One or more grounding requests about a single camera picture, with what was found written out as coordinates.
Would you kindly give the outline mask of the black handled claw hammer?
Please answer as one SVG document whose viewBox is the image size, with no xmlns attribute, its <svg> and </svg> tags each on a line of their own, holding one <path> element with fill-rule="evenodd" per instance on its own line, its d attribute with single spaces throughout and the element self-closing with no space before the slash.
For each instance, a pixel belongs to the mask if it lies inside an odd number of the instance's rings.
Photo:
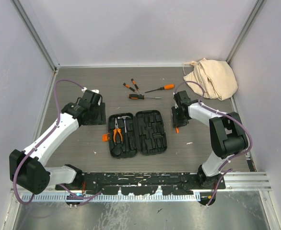
<svg viewBox="0 0 281 230">
<path fill-rule="evenodd" d="M 124 121 L 124 130 L 125 130 L 125 133 L 127 133 L 126 119 L 127 119 L 127 118 L 130 118 L 130 116 L 124 115 L 124 116 L 119 116 L 118 118 L 123 119 L 123 121 Z"/>
</svg>

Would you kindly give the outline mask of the orange black pliers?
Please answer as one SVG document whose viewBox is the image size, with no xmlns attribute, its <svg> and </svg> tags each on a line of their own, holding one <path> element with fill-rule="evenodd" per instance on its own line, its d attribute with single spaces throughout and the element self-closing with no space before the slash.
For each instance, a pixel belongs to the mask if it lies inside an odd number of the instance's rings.
<svg viewBox="0 0 281 230">
<path fill-rule="evenodd" d="M 123 136 L 122 136 L 122 132 L 121 129 L 118 126 L 118 121 L 117 118 L 115 118 L 115 122 L 114 122 L 115 128 L 113 130 L 113 142 L 116 145 L 117 144 L 117 137 L 119 137 L 119 142 L 120 144 L 123 143 Z"/>
</svg>

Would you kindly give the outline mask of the black plastic tool case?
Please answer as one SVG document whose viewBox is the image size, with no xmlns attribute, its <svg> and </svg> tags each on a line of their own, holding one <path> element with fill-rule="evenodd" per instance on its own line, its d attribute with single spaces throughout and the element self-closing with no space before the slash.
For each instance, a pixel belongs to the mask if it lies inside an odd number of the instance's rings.
<svg viewBox="0 0 281 230">
<path fill-rule="evenodd" d="M 124 130 L 123 119 L 119 116 L 128 115 L 126 119 L 127 133 Z M 113 142 L 114 122 L 117 118 L 121 129 L 123 143 Z M 136 114 L 120 113 L 111 115 L 107 122 L 107 133 L 102 137 L 103 142 L 109 145 L 110 155 L 113 158 L 132 158 L 141 153 L 145 156 L 161 154 L 167 150 L 167 138 L 164 129 L 162 114 L 158 110 L 139 111 Z"/>
</svg>

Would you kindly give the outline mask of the black handled screwdriver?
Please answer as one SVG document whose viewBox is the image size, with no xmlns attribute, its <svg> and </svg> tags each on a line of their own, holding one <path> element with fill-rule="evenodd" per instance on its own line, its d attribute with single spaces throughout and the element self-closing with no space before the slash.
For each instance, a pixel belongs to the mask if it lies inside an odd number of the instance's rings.
<svg viewBox="0 0 281 230">
<path fill-rule="evenodd" d="M 132 99 L 132 100 L 161 99 L 161 97 L 148 97 L 148 96 L 139 95 L 139 94 L 129 94 L 128 98 Z"/>
</svg>

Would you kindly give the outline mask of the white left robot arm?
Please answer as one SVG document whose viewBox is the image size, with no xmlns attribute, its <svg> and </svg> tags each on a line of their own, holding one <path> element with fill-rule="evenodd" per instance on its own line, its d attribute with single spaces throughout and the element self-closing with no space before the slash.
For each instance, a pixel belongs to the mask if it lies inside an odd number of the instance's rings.
<svg viewBox="0 0 281 230">
<path fill-rule="evenodd" d="M 105 103 L 98 90 L 83 90 L 75 103 L 66 104 L 59 118 L 31 145 L 24 150 L 14 150 L 9 155 L 10 179 L 37 195 L 46 187 L 64 184 L 72 190 L 81 189 L 84 182 L 82 170 L 66 164 L 47 167 L 55 150 L 81 126 L 104 125 Z"/>
</svg>

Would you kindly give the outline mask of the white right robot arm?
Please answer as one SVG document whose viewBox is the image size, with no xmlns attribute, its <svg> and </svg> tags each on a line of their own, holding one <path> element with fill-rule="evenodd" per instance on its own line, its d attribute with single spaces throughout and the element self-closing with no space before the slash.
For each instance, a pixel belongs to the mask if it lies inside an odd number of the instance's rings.
<svg viewBox="0 0 281 230">
<path fill-rule="evenodd" d="M 174 128 L 186 126 L 191 119 L 209 127 L 212 153 L 199 166 L 197 183 L 201 188 L 210 188 L 219 179 L 226 162 L 249 145 L 240 116 L 236 112 L 220 112 L 199 100 L 191 100 L 186 91 L 174 93 L 174 101 L 175 106 L 171 108 Z"/>
</svg>

